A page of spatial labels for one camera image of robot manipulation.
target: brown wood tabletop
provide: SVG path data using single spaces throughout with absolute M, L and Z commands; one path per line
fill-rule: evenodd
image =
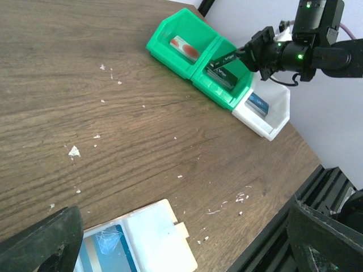
M 185 6 L 0 2 L 0 240 L 65 206 L 89 228 L 167 198 L 198 271 L 225 271 L 318 166 L 290 124 L 260 138 L 150 56 Z

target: white wall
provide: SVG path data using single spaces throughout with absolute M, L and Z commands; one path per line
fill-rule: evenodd
M 201 0 L 180 0 L 199 6 Z M 298 0 L 216 0 L 206 19 L 236 46 L 242 46 L 265 26 L 277 28 L 292 20 Z M 346 0 L 341 20 L 356 37 L 363 37 L 361 0 Z M 349 37 L 341 29 L 338 40 Z M 292 73 L 277 73 L 291 81 Z M 320 71 L 309 83 L 291 88 L 291 122 L 315 151 L 324 167 L 339 166 L 363 188 L 363 79 L 334 79 Z

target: white plastic container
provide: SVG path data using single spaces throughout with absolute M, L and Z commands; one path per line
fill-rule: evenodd
M 247 98 L 253 92 L 269 104 L 265 117 L 246 104 Z M 260 74 L 255 73 L 250 90 L 232 114 L 255 133 L 272 141 L 290 120 L 290 89 L 271 80 L 261 81 Z

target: open box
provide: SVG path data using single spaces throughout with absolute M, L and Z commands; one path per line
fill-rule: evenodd
M 170 45 L 170 41 L 175 36 L 182 37 L 200 53 L 196 62 L 191 61 Z M 221 36 L 214 29 L 184 8 L 161 22 L 146 49 L 179 76 L 190 79 L 220 38 Z
M 254 74 L 250 72 L 240 60 L 228 63 L 224 68 L 238 79 L 235 87 L 230 90 L 211 78 L 207 74 L 205 67 L 211 60 L 222 57 L 236 49 L 237 48 L 229 40 L 221 37 L 213 49 L 203 59 L 200 67 L 198 67 L 191 79 L 193 85 L 200 91 L 209 96 L 221 107 L 229 110 L 233 110 L 251 88 Z
M 253 92 L 269 104 L 265 117 L 246 103 Z M 271 80 L 261 81 L 260 74 L 256 73 L 251 88 L 232 114 L 255 133 L 272 141 L 290 120 L 290 89 Z

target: torn paper piece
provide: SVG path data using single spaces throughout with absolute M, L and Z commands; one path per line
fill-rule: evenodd
M 80 153 L 79 153 L 79 150 L 78 150 L 78 148 L 76 148 L 76 146 L 72 147 L 72 149 L 69 151 L 68 155 L 72 156 L 72 157 L 74 157 L 74 156 L 79 156 L 80 157 L 81 156 Z

